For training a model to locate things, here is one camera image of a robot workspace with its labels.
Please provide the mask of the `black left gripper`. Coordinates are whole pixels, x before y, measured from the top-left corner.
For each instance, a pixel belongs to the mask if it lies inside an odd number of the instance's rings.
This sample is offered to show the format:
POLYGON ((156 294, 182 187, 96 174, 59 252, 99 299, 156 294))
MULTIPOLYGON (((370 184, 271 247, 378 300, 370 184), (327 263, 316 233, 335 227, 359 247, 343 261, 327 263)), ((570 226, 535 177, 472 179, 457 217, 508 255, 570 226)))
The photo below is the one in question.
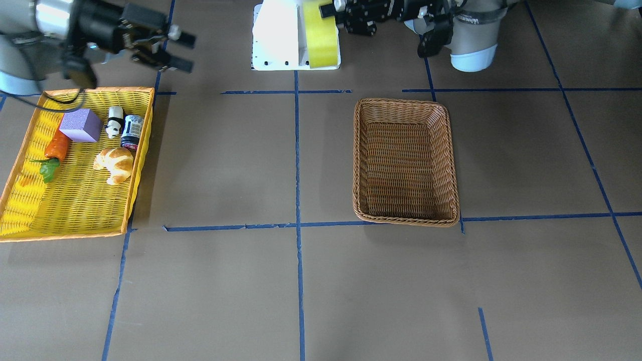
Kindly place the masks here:
POLYGON ((452 35, 452 1, 346 1, 320 5, 319 14, 323 19, 344 16, 344 28, 350 34, 371 36, 378 23, 417 19, 433 25, 431 29, 418 30, 420 35, 431 31, 452 35))

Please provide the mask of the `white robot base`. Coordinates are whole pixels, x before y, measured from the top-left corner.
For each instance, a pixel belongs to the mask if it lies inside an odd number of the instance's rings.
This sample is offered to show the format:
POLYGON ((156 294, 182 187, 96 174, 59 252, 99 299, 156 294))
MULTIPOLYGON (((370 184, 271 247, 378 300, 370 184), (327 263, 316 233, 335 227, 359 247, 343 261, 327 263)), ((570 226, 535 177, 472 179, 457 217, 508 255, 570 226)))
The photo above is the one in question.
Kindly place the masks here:
POLYGON ((311 69, 308 65, 303 2, 264 1, 255 6, 251 56, 255 71, 334 71, 340 68, 341 55, 340 66, 336 69, 311 69))

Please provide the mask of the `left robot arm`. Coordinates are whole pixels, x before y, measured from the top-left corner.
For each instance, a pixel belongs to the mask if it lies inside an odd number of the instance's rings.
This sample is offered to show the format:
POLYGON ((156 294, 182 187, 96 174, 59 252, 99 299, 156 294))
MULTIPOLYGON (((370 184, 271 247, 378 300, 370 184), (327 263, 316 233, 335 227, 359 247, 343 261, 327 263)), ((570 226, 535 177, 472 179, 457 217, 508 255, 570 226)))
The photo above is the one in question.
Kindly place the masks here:
POLYGON ((323 1, 321 18, 349 34, 375 35, 378 23, 394 19, 419 36, 417 56, 428 59, 443 48, 461 72, 488 68, 496 53, 502 19, 515 1, 323 1))

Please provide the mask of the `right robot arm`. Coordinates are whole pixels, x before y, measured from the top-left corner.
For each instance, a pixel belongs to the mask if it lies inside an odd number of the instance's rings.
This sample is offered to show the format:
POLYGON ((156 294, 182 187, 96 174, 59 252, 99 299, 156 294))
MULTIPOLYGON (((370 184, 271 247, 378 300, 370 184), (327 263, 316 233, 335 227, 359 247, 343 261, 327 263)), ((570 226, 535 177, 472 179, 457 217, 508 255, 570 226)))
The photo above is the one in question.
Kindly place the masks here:
POLYGON ((95 89, 98 78, 87 51, 131 53, 156 71, 193 70, 193 62, 171 55, 162 43, 195 47, 196 36, 167 15, 136 3, 106 1, 2 1, 2 93, 41 94, 48 75, 60 73, 78 89, 95 89))

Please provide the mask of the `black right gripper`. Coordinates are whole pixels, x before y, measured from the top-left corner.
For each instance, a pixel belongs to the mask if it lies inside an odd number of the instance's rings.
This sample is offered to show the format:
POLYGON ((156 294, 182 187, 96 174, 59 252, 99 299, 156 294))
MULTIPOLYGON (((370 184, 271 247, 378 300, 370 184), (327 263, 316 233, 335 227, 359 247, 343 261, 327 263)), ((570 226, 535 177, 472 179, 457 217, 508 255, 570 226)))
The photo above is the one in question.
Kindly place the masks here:
POLYGON ((84 57, 89 43, 117 54, 131 51, 143 63, 153 63, 156 70, 191 74, 193 62, 163 50, 166 39, 194 49, 197 37, 182 28, 170 28, 167 15, 156 10, 126 3, 117 6, 105 1, 75 2, 75 56, 84 57))

